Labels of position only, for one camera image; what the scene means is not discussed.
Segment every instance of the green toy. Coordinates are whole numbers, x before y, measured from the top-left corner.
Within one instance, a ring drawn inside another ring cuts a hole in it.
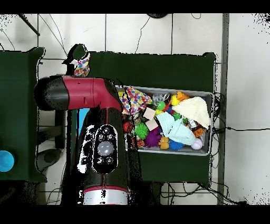
[[[135,127],[135,133],[139,136],[140,139],[144,140],[148,135],[148,127],[145,123],[141,122]]]
[[[181,115],[176,111],[173,112],[172,116],[175,118],[175,120],[178,120],[181,117]]]
[[[184,124],[188,123],[188,119],[186,117],[182,121]]]
[[[165,104],[164,101],[160,101],[160,102],[158,102],[157,109],[158,109],[158,110],[164,110],[165,105],[166,105],[166,104]]]

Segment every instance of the gray plastic bin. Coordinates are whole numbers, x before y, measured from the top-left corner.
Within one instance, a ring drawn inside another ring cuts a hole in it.
[[[159,147],[151,148],[139,148],[139,152],[148,153],[164,153],[164,154],[182,154],[182,155],[199,155],[206,156],[211,152],[212,143],[212,127],[213,127],[213,112],[214,112],[214,94],[211,92],[201,92],[201,91],[188,91],[188,90],[175,90],[175,89],[160,89],[160,88],[147,88],[147,87],[134,87],[145,94],[166,94],[171,93],[176,94],[177,91],[181,91],[188,95],[189,97],[201,97],[204,98],[207,104],[208,114],[210,117],[210,128],[205,130],[204,145],[200,150],[193,150],[190,146],[185,145],[180,150],[161,150]],[[123,88],[117,86],[118,91],[123,91]]]

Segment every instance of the blue object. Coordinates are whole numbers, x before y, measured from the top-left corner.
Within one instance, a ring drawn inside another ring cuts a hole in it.
[[[84,108],[84,109],[79,110],[79,135],[81,133],[83,121],[89,110],[90,110],[89,108]]]
[[[181,148],[183,148],[184,144],[181,142],[175,142],[173,140],[169,140],[169,145],[170,145],[170,149],[171,150],[180,150]]]
[[[0,172],[7,172],[11,170],[13,165],[13,155],[8,151],[0,151]]]

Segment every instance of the red toy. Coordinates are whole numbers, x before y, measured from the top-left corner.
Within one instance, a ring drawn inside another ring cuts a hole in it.
[[[123,129],[124,129],[124,132],[126,133],[130,133],[132,131],[132,128],[133,128],[133,125],[131,122],[125,122],[123,124]]]

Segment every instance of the white ball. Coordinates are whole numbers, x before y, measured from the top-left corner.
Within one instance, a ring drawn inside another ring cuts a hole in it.
[[[195,139],[195,142],[191,145],[191,148],[193,148],[194,150],[200,150],[203,146],[203,142],[197,138]]]

